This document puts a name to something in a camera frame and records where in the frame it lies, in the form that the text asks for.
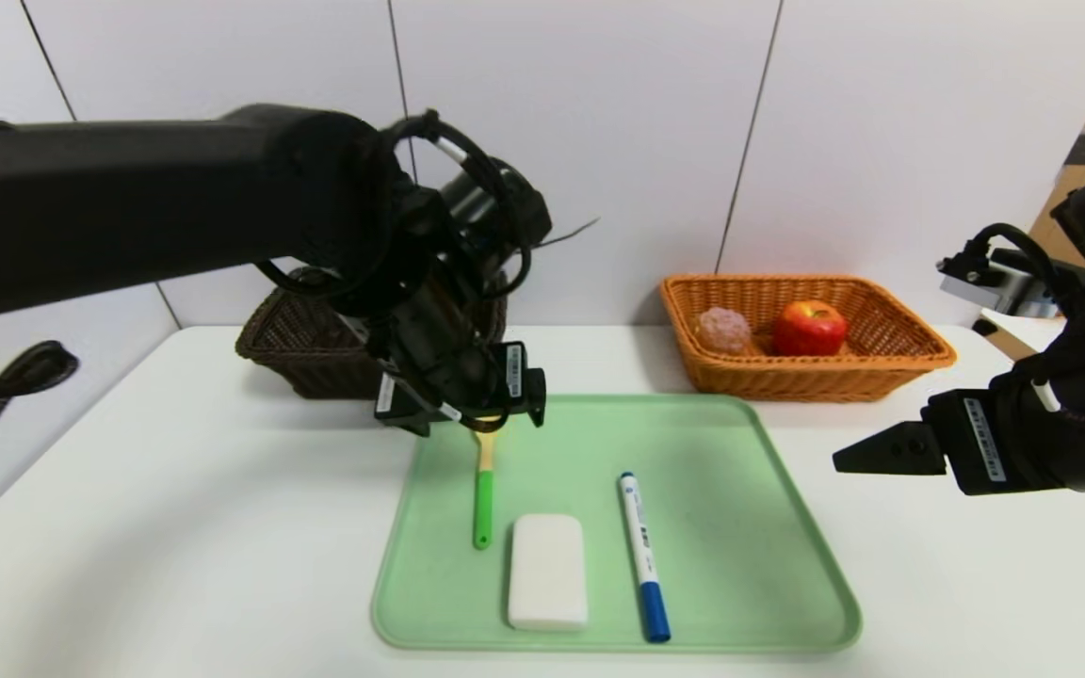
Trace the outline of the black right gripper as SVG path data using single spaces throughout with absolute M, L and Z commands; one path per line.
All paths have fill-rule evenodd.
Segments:
M 838 473 L 953 477 L 967 496 L 1059 491 L 1064 413 L 1082 408 L 1082 378 L 1037 383 L 1025 370 L 993 378 L 983 389 L 931 396 L 923 422 L 899 422 L 833 455 Z

